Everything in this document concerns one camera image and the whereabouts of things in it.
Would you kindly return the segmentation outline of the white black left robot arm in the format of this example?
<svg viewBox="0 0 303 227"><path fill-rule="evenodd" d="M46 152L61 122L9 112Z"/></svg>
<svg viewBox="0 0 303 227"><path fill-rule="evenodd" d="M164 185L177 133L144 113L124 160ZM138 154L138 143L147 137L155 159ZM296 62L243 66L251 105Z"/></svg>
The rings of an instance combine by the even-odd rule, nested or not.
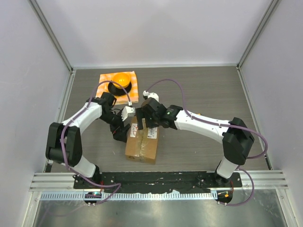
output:
<svg viewBox="0 0 303 227"><path fill-rule="evenodd" d="M114 140L126 143L130 124L125 125L124 122L134 116L135 108L129 102L128 106L115 113L115 104L116 98L105 92L101 97L88 99L71 118L62 123L53 122L49 126L46 158L79 175L91 189L100 185L100 171L98 166L84 157L81 135L95 120L101 119L109 125Z"/></svg>

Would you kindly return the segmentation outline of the brown cardboard express box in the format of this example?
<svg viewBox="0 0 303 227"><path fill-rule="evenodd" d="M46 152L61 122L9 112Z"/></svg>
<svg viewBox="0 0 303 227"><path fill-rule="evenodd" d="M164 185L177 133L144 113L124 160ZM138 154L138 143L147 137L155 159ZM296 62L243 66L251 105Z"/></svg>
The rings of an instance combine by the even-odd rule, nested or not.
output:
<svg viewBox="0 0 303 227"><path fill-rule="evenodd" d="M125 148L125 157L130 161L156 163L159 128L149 129L143 119L143 130L138 130L136 116L131 119Z"/></svg>

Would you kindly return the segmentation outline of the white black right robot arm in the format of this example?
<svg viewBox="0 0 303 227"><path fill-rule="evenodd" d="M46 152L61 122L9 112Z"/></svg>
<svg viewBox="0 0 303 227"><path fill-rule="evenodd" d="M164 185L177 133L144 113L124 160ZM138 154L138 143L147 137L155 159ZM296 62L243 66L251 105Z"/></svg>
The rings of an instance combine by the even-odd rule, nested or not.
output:
<svg viewBox="0 0 303 227"><path fill-rule="evenodd" d="M223 158L214 173L214 182L220 187L228 185L234 170L245 164L254 143L254 137L240 118L235 117L232 121L211 119L186 111L181 106L165 107L152 97L135 110L135 115L139 130L161 126L191 131L221 143Z"/></svg>

